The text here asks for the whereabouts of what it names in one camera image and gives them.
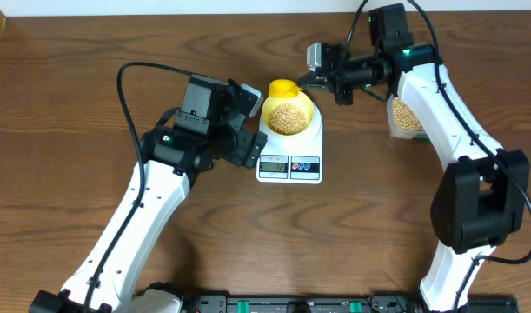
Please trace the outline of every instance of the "grain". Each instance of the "grain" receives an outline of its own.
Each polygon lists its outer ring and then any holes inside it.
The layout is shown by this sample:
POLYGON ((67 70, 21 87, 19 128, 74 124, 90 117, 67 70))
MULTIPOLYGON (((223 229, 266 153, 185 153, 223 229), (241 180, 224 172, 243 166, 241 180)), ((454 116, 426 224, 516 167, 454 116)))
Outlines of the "grain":
POLYGON ((423 131, 420 120, 399 97, 393 100, 393 116, 395 117, 396 126, 401 130, 423 131))
POLYGON ((283 103, 271 112, 269 127, 278 134, 295 135, 308 127, 308 118, 297 105, 283 103))

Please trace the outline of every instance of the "white scale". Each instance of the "white scale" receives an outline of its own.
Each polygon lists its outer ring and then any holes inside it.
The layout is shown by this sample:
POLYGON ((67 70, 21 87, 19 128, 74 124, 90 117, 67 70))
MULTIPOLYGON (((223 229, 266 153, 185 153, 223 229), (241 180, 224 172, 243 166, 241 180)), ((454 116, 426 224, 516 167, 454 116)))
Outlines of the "white scale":
POLYGON ((257 180, 265 183, 320 183, 323 178, 323 119, 314 105, 314 117, 301 133, 284 136, 275 133, 263 119, 259 131, 267 144, 259 158, 257 180))

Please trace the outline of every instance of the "white background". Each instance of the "white background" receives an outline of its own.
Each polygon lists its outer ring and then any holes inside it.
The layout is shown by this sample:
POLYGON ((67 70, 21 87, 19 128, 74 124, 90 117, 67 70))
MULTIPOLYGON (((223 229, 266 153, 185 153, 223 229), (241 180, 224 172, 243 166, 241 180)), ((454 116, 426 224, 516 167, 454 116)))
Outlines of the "white background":
MULTIPOLYGON (((7 17, 356 11, 361 0, 0 0, 7 17)), ((397 3, 370 0, 370 7, 397 3)), ((531 10, 531 0, 416 0, 434 10, 531 10)), ((407 4, 407 10, 414 8, 407 4)))

